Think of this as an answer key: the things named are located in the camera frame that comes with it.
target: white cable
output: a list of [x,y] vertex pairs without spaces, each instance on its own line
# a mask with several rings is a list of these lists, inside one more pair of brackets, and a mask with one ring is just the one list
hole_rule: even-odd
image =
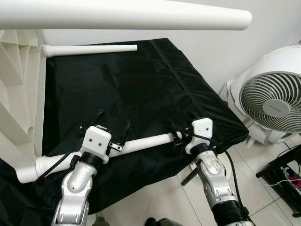
[[276,185],[279,185],[281,182],[284,182],[284,181],[299,181],[299,180],[301,180],[301,179],[295,179],[295,180],[281,180],[281,181],[279,181],[277,184],[274,184],[274,185],[269,185],[269,184],[262,184],[262,183],[259,183],[259,182],[257,182],[257,181],[254,181],[253,179],[251,179],[251,178],[249,178],[243,171],[241,171],[240,170],[240,168],[237,166],[237,165],[235,165],[235,167],[236,167],[236,169],[238,169],[248,180],[251,180],[252,182],[254,182],[254,183],[257,183],[257,184],[259,184],[259,185],[262,185],[262,186],[276,186]]

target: fan grille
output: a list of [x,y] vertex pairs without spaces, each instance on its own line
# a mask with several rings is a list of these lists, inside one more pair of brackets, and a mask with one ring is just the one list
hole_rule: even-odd
[[[246,114],[262,126],[287,133],[301,131],[300,77],[287,73],[261,75],[243,87],[240,98]],[[279,111],[277,103],[286,106],[287,112],[282,117],[265,111],[264,104],[273,101],[275,107],[271,107],[276,111]]]

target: black stand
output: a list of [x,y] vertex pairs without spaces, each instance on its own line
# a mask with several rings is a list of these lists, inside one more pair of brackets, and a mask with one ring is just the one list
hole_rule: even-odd
[[[256,177],[262,177],[270,185],[277,184],[281,180],[286,179],[284,178],[283,170],[280,168],[288,167],[287,163],[294,160],[301,165],[301,145],[270,162],[264,170],[256,174]],[[272,186],[272,188],[295,212],[293,217],[301,217],[301,195],[292,186],[291,182],[284,181],[276,186]]]

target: white wall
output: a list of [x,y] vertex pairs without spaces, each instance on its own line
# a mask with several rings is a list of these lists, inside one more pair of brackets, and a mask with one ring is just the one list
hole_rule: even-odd
[[244,31],[45,30],[45,42],[79,45],[169,38],[219,92],[262,55],[301,39],[301,0],[180,1],[248,10],[253,21]]

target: black fabric cover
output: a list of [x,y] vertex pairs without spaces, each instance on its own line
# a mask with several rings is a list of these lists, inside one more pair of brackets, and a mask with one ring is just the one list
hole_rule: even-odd
[[[242,122],[168,39],[123,44],[137,44],[138,51],[47,60],[43,154],[65,153],[74,142],[78,151],[82,142],[75,138],[79,126],[87,125],[100,109],[105,110],[100,124],[109,128],[115,140],[123,134],[127,121],[131,123],[128,140],[133,140],[170,132],[166,120],[184,128],[194,117],[213,120],[213,139],[222,143],[218,153],[246,138],[248,130]],[[176,175],[191,161],[184,145],[172,143],[111,158],[93,179],[90,213]],[[29,185],[16,181],[8,165],[1,165],[6,168],[0,177],[4,184],[0,186],[0,217],[6,217],[1,219],[13,214],[5,207],[9,205],[5,196],[12,194],[22,203],[17,207],[22,220],[30,222],[24,219],[30,210],[49,219],[61,199],[61,182],[68,170],[48,176],[30,192]],[[45,225],[37,223],[39,218],[33,220],[34,225]],[[19,225],[15,221],[8,220],[11,224],[7,225]]]

